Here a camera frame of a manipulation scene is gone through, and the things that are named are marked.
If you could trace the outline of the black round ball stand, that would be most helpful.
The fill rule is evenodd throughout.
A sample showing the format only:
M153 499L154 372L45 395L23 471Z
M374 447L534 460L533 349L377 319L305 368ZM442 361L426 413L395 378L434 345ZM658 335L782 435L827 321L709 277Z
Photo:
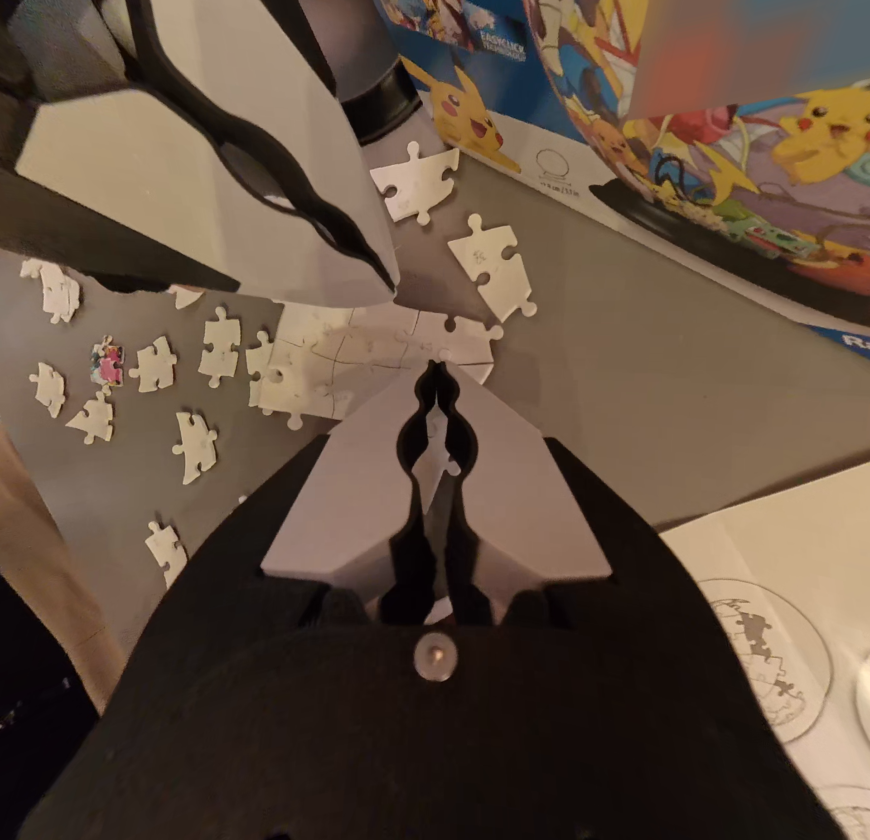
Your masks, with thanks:
M358 142L369 145L421 105L375 0L299 0Z

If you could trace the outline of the white instruction sheet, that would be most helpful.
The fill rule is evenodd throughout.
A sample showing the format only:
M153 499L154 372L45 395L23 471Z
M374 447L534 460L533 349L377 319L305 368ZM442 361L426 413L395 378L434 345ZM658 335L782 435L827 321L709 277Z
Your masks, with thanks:
M847 838L869 837L868 491L864 464L661 535Z

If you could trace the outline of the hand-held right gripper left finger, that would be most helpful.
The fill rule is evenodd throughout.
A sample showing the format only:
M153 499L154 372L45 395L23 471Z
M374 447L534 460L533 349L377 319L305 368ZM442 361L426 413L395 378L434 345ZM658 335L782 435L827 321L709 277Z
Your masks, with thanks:
M387 624L422 624L437 563L413 468L429 447L439 364L401 374L328 434L262 562L270 576L348 590Z

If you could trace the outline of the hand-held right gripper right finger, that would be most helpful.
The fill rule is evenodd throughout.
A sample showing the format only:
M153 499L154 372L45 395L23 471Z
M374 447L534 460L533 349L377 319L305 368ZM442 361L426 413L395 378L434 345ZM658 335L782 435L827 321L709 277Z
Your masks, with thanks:
M457 624L492 625L521 593L612 575L538 428L452 363L437 366L437 404L459 465L445 546Z

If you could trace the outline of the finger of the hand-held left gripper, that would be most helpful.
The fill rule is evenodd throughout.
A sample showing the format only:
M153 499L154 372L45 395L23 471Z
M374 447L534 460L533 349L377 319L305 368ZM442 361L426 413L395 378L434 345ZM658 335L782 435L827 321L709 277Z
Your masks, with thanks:
M135 0L135 46L217 156L203 264L240 291L397 290L353 128L262 0Z
M288 206L252 191L211 141L151 93L43 104L35 121L16 174L242 284L222 292L334 308L380 304L396 292L389 243L373 254L333 252L305 221L276 210Z

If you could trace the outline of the person's black jacket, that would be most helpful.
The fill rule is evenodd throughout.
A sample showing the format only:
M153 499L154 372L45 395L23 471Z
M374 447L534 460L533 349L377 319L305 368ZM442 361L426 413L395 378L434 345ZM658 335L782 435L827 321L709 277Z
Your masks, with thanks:
M1 580L1 837L17 837L97 722L67 654Z

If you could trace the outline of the colourful cartoon puzzle box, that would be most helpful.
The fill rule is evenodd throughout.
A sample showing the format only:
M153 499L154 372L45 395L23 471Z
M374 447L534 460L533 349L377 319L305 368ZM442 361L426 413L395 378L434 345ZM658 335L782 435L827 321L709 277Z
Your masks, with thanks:
M868 359L868 0L373 0L436 132Z

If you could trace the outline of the person's beige trousers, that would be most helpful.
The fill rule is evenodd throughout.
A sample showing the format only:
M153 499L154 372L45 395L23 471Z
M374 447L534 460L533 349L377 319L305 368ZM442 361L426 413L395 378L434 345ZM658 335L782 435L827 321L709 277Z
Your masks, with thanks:
M71 660L102 716L125 670L125 652L4 428L1 572Z

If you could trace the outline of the white puzzle pieces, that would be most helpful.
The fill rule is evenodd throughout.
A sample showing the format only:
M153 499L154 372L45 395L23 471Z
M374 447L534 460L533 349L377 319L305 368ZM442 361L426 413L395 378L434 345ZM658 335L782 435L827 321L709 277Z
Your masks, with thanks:
M453 188L453 180L444 177L448 170L459 167L459 150L442 151L423 158L419 144L411 141L407 146L408 160L371 170L377 190L384 195L386 210L394 222L414 217L421 226L430 223L430 210L445 200ZM532 302L532 288L527 278L523 259L519 253L503 258L506 247L516 247L513 229L506 225L484 230L480 215L473 214L467 221L471 236L448 243L451 252L469 279L477 286L479 295L496 319L503 323L515 312L531 317L537 312ZM23 278L42 279L43 310L52 313L51 322L69 321L80 304L78 282L60 267L46 261L28 258L20 271ZM238 348L242 344L241 322L228 317L223 306L215 309L215 319L204 324L203 345L198 371L208 378L210 388L218 388L223 378L233 378L237 370ZM179 357L173 353L166 336L136 352L136 365L125 369L125 378L138 382L138 392L153 393L171 387L175 381L175 368ZM38 371L29 376L36 384L35 398L53 419L60 414L65 397L65 379L55 367L38 363ZM109 396L116 388L100 388L92 399L66 424L84 432L85 444L96 438L108 442L114 429L114 409ZM451 461L445 448L446 418L439 412L427 417L429 447L413 468L419 480L423 513L428 513L444 472L457 476L459 466ZM204 458L185 460L183 484L188 485L203 471L217 463L215 432L207 427L204 418L191 413L182 415L182 432L194 431ZM177 534L171 527L157 526L157 537L146 539L158 561L167 587L181 570L184 555Z

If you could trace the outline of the pink printed puzzle piece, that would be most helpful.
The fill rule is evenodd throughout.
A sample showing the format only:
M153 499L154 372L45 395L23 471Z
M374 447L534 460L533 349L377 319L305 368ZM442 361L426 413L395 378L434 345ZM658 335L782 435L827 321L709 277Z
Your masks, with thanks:
M125 349L106 335L92 346L90 354L91 382L100 388L120 388L125 379Z

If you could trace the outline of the small white puzzle section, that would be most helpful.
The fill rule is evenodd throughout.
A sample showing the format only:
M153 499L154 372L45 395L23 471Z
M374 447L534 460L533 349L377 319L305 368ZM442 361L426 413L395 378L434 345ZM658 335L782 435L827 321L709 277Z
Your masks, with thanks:
M399 375L419 311L393 302L355 309L284 302L274 340L246 351L250 408L341 421Z

